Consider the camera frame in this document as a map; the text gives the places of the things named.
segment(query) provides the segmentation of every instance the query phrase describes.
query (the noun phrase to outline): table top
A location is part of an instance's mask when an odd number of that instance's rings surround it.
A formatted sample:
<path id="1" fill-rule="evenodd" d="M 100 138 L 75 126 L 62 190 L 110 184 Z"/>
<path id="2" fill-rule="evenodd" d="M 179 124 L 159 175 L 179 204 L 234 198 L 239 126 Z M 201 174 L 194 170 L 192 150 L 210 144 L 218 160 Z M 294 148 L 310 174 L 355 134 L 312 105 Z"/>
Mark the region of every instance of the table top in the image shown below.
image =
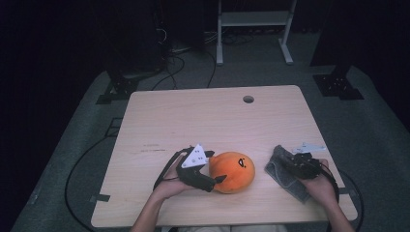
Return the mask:
<path id="1" fill-rule="evenodd" d="M 254 181 L 235 194 L 194 189 L 174 196 L 162 205 L 158 226 L 326 220 L 313 200 L 301 203 L 264 170 L 277 145 L 291 151 L 303 142 L 326 146 L 297 86 L 135 92 L 102 184 L 101 194 L 110 198 L 97 202 L 92 224 L 131 226 L 169 159 L 197 143 L 215 156 L 229 151 L 248 155 L 256 168 Z M 329 151 L 312 155 L 329 161 L 343 188 Z M 201 172 L 208 174 L 208 165 Z M 357 217 L 348 194 L 339 202 L 348 219 Z"/>

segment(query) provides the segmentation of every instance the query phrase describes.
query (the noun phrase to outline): black curtain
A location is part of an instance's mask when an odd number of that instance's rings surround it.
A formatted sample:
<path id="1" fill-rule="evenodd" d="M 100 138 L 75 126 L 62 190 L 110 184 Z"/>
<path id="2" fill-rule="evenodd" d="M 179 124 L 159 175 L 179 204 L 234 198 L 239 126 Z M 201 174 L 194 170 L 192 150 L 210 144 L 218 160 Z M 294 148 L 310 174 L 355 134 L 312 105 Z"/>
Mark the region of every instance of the black curtain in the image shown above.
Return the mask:
<path id="1" fill-rule="evenodd" d="M 157 1 L 0 1 L 0 231 L 10 231 L 106 64 L 162 62 Z"/>
<path id="2" fill-rule="evenodd" d="M 334 0 L 312 66 L 349 63 L 366 73 L 410 129 L 410 4 Z"/>

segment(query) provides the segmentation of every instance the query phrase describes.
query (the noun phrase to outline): orange pumpkin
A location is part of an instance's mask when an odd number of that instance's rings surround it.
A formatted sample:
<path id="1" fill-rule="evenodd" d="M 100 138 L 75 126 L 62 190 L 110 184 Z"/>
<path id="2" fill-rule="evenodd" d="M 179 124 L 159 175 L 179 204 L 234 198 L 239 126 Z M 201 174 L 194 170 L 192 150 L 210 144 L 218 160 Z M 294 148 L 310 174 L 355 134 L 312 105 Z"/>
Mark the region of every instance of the orange pumpkin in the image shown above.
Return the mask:
<path id="1" fill-rule="evenodd" d="M 226 175 L 214 189 L 222 193 L 236 193 L 250 185 L 255 176 L 253 161 L 237 152 L 226 152 L 209 158 L 209 174 L 212 178 Z"/>

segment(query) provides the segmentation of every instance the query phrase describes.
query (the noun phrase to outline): white metal frame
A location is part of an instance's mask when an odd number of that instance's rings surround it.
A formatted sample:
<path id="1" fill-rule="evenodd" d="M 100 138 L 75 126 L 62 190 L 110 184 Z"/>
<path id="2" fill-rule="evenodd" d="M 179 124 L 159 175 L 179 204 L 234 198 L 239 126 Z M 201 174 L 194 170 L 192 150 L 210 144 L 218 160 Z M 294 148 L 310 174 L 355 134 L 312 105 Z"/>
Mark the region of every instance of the white metal frame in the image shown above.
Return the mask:
<path id="1" fill-rule="evenodd" d="M 218 43 L 217 64 L 223 65 L 222 27 L 224 26 L 272 26 L 285 25 L 283 38 L 278 39 L 280 49 L 287 65 L 293 64 L 293 59 L 287 48 L 287 39 L 298 0 L 292 0 L 289 11 L 278 12 L 233 12 L 223 13 L 221 0 L 218 5 Z"/>

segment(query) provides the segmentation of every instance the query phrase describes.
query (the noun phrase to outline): white triangle marker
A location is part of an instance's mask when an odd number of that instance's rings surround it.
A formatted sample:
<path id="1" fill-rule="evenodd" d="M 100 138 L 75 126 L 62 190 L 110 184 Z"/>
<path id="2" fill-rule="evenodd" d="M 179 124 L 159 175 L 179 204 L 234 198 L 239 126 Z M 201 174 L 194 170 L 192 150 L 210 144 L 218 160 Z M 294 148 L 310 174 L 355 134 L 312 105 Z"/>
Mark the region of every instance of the white triangle marker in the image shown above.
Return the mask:
<path id="1" fill-rule="evenodd" d="M 204 165 L 208 163 L 208 158 L 205 156 L 204 149 L 200 144 L 193 148 L 187 159 L 182 163 L 183 168 Z"/>

